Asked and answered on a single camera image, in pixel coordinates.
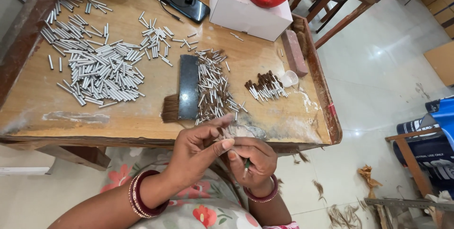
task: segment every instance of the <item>white cardboard box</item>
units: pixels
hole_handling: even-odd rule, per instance
[[[288,1],[261,8],[250,0],[210,0],[210,9],[210,22],[270,41],[275,41],[293,21]]]

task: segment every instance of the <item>smartphone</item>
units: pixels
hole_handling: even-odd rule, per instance
[[[210,8],[200,0],[162,0],[169,6],[175,8],[178,12],[196,23],[201,23],[210,13]]]

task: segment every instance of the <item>metal ruler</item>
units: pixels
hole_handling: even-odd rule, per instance
[[[379,204],[383,206],[399,206],[407,208],[426,209],[428,207],[435,207],[439,210],[454,211],[454,204],[452,203],[435,203],[424,200],[406,200],[406,199],[370,199],[364,198],[364,202],[369,205]]]

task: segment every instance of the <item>hand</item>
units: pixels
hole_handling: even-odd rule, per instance
[[[242,157],[251,161],[245,177]],[[273,191],[270,176],[276,170],[277,155],[267,143],[257,138],[235,137],[235,146],[228,152],[228,158],[235,179],[254,196],[265,197]]]
[[[227,114],[180,131],[169,165],[163,171],[177,191],[199,181],[211,163],[232,148],[234,139],[223,139],[210,145],[219,135],[223,135],[222,128],[228,127],[232,120],[233,115]]]

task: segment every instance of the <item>woman's right hand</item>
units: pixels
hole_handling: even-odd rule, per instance
[[[235,145],[228,151],[231,172],[239,184],[256,197],[268,196],[274,189],[271,175],[276,170],[277,154],[265,142],[257,138],[235,137]],[[244,159],[251,164],[244,177]]]

